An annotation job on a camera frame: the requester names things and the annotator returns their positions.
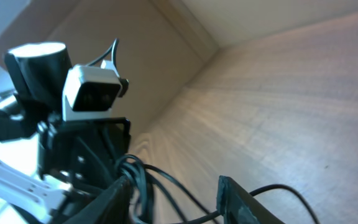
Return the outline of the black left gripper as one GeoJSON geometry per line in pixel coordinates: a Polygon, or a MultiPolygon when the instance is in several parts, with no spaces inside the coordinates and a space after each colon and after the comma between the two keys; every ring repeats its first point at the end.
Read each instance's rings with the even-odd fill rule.
{"type": "Polygon", "coordinates": [[[128,152],[127,118],[89,121],[49,119],[37,126],[37,175],[68,182],[76,189],[104,190],[117,178],[116,162],[128,152]]]}

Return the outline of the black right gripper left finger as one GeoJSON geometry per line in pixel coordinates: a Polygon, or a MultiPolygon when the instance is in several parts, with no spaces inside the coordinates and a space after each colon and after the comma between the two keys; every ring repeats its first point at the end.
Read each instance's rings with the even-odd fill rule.
{"type": "Polygon", "coordinates": [[[131,182],[128,177],[122,176],[97,197],[72,194],[59,222],[63,224],[130,223],[130,199],[131,182]]]}

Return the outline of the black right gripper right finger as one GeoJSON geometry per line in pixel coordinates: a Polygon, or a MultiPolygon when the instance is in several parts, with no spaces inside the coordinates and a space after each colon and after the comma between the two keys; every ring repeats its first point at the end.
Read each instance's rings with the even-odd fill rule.
{"type": "Polygon", "coordinates": [[[216,209],[228,224],[283,224],[228,176],[219,176],[216,209]]]}

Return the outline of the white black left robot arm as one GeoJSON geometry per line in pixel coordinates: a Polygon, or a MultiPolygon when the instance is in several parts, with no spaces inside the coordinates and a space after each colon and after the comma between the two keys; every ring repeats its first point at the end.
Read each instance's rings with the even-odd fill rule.
{"type": "Polygon", "coordinates": [[[0,142],[38,137],[33,179],[0,160],[0,198],[29,223],[129,223],[131,182],[119,164],[131,141],[114,102],[129,82],[117,72],[115,40],[73,65],[61,42],[6,52],[14,101],[0,108],[0,142]]]}

